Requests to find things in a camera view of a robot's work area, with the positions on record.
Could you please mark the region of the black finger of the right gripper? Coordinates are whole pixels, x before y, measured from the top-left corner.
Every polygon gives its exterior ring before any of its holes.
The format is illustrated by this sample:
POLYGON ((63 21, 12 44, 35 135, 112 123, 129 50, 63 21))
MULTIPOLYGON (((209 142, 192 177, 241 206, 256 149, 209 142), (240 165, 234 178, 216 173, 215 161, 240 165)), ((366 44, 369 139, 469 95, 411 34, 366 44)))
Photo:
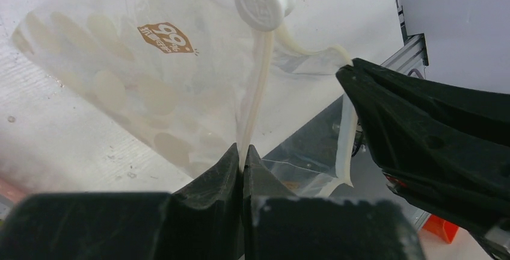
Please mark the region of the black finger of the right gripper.
POLYGON ((408 203, 475 233, 509 218, 509 95, 356 58, 338 81, 376 165, 408 203))

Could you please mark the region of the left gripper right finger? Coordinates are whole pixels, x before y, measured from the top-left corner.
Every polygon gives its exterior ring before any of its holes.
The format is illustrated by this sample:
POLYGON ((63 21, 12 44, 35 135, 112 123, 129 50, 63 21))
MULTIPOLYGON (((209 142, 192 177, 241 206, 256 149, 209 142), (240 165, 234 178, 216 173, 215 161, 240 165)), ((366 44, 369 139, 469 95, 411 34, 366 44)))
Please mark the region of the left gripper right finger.
POLYGON ((243 171, 246 259, 424 259, 413 225, 389 200, 297 196, 256 148, 243 171))

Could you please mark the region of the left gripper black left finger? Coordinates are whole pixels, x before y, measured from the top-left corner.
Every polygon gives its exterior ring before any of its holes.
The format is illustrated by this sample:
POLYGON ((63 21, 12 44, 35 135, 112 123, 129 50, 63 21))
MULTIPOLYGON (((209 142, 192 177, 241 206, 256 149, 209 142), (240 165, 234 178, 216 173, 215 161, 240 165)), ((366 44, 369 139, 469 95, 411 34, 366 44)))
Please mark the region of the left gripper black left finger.
POLYGON ((175 193, 40 193, 1 226, 2 259, 237 259, 238 149, 175 193))

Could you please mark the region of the pink plastic basket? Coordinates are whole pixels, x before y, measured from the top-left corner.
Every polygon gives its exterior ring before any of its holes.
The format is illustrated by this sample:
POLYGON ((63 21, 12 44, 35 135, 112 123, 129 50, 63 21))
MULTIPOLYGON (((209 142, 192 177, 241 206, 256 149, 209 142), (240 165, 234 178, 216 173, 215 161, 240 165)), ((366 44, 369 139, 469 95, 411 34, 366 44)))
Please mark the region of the pink plastic basket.
POLYGON ((430 215, 422 226, 422 230, 434 234, 446 244, 451 244, 458 233, 459 226, 436 215, 430 215))

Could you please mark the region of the clear zip top bag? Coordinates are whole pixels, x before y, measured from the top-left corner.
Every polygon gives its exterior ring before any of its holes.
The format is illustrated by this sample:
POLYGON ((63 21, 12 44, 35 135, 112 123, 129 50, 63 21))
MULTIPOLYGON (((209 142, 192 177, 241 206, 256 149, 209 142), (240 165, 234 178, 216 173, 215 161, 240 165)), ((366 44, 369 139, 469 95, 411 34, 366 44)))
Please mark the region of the clear zip top bag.
POLYGON ((200 176, 234 146, 247 160, 270 71, 304 85, 352 64, 289 34, 296 0, 48 0, 11 38, 178 169, 200 176))

